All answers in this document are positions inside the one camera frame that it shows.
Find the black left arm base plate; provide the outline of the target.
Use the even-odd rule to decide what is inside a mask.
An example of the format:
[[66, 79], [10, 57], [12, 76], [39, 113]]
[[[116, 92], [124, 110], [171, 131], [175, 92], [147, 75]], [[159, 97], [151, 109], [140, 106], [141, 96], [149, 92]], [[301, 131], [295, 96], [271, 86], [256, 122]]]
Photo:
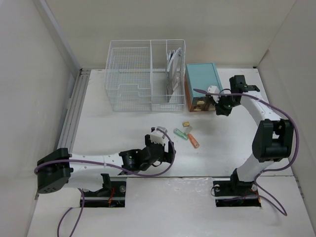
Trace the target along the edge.
[[125, 207], [126, 178], [111, 179], [111, 188], [101, 188], [95, 192], [83, 191], [84, 203], [80, 198], [80, 207], [121, 208]]

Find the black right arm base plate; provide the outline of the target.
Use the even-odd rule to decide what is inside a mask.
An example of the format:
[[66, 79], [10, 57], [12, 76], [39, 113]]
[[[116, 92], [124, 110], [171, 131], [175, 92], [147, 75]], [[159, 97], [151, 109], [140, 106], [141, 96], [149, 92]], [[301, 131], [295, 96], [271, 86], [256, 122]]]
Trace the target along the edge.
[[231, 180], [213, 180], [216, 207], [261, 207], [258, 192], [252, 190], [253, 183]]

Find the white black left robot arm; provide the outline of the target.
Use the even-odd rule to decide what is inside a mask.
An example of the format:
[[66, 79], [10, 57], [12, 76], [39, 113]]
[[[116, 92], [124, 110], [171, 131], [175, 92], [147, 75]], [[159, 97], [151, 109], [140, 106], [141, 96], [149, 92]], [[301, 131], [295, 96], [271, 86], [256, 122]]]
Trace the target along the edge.
[[150, 167], [166, 162], [172, 165], [176, 150], [174, 143], [165, 142], [167, 135], [155, 130], [145, 136], [143, 149], [132, 149], [112, 155], [84, 156], [69, 153], [59, 148], [37, 162], [34, 173], [37, 176], [37, 192], [49, 194], [62, 188], [78, 188], [96, 192], [100, 196], [109, 193], [111, 178], [124, 175], [151, 178], [161, 176], [145, 174]]

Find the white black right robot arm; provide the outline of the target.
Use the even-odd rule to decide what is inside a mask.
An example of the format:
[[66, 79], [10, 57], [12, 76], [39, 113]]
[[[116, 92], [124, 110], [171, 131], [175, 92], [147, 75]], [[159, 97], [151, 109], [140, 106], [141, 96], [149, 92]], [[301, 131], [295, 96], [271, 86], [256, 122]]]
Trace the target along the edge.
[[260, 89], [248, 85], [243, 75], [235, 75], [229, 82], [231, 94], [219, 96], [215, 104], [216, 114], [228, 116], [234, 107], [243, 106], [257, 125], [250, 157], [233, 171], [228, 182], [223, 183], [230, 193], [241, 195], [267, 167], [290, 156], [294, 125], [275, 113], [263, 99]]

